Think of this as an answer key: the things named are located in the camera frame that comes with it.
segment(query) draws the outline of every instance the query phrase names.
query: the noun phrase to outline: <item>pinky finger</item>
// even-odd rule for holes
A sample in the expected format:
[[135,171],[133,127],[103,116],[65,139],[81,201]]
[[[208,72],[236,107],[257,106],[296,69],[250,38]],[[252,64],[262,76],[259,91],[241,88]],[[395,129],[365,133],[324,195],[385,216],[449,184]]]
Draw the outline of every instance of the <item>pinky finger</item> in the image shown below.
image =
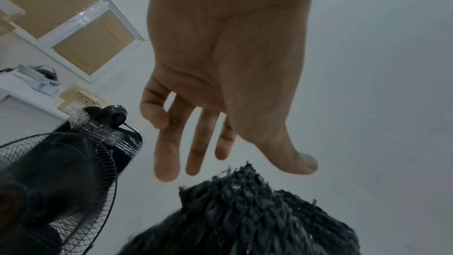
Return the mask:
[[236,137],[237,133],[231,127],[228,117],[226,117],[216,146],[216,158],[218,160],[223,161],[228,158],[235,143]]

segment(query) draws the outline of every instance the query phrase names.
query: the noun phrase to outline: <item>wire mesh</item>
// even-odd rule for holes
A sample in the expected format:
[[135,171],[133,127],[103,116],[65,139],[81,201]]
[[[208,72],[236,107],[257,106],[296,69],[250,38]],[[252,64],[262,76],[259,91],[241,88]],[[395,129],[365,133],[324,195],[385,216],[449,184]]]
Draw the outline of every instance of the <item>wire mesh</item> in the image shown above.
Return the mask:
[[[116,196],[117,170],[110,151],[98,140],[88,135],[49,133],[19,139],[0,146],[0,164],[3,168],[11,166],[31,153],[45,157],[56,147],[77,152],[78,159],[82,163],[95,161],[97,171],[102,177],[101,192],[96,200],[91,202],[89,212],[69,214],[58,218],[46,225],[44,229],[22,228],[23,241],[30,241],[39,246],[30,255],[85,254],[102,230]],[[76,184],[83,184],[85,179],[76,180]],[[57,247],[61,248],[59,253],[55,251]]]

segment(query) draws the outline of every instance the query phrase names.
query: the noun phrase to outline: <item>electric fan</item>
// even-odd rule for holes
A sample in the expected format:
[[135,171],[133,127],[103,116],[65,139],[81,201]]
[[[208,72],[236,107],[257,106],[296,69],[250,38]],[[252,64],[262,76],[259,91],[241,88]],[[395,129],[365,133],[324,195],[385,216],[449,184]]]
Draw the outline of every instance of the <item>electric fan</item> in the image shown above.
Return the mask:
[[56,132],[0,145],[0,254],[83,255],[113,206],[134,141],[121,106],[87,107]]

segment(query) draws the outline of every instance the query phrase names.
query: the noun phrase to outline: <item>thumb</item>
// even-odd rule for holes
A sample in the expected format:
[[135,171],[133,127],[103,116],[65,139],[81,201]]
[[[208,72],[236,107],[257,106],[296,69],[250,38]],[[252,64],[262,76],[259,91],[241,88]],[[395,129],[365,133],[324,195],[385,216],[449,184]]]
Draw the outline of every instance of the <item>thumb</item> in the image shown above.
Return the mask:
[[274,166],[284,172],[308,175],[318,170],[318,162],[311,155],[295,149],[286,126],[272,140],[256,146]]

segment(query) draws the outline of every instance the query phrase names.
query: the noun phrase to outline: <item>skin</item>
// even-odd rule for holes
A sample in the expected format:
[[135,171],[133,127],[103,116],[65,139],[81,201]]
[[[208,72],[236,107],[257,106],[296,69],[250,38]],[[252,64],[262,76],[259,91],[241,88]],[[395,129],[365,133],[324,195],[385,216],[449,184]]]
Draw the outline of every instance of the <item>skin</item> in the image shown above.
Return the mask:
[[[312,174],[318,163],[299,153],[285,121],[302,74],[311,0],[150,0],[148,29],[156,65],[141,113],[159,137],[154,171],[172,181],[179,146],[195,107],[202,112],[185,171],[200,171],[219,114],[227,115],[216,157],[239,135],[277,168]],[[176,97],[168,111],[170,92]]]

